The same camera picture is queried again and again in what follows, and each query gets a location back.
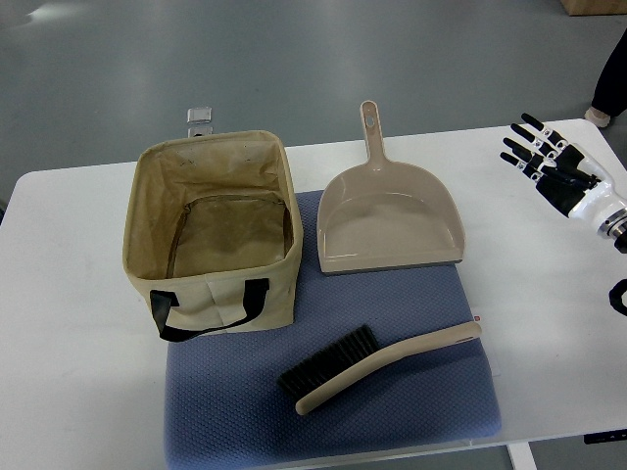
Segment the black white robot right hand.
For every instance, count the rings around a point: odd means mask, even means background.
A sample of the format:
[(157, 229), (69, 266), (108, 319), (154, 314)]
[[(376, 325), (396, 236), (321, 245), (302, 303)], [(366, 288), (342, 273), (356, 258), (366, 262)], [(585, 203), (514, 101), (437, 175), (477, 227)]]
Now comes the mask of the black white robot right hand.
[(516, 139), (506, 137), (501, 158), (520, 170), (559, 213), (584, 220), (596, 230), (626, 216), (626, 198), (608, 171), (556, 130), (524, 113), (514, 123)]

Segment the silver black robot right arm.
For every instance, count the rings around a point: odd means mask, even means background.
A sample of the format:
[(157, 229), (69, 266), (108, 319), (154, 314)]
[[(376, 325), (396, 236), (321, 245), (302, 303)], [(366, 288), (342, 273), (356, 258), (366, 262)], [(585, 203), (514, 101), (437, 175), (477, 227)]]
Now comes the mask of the silver black robot right arm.
[(598, 229), (598, 234), (613, 242), (613, 247), (621, 254), (627, 253), (627, 214), (620, 209), (607, 217)]

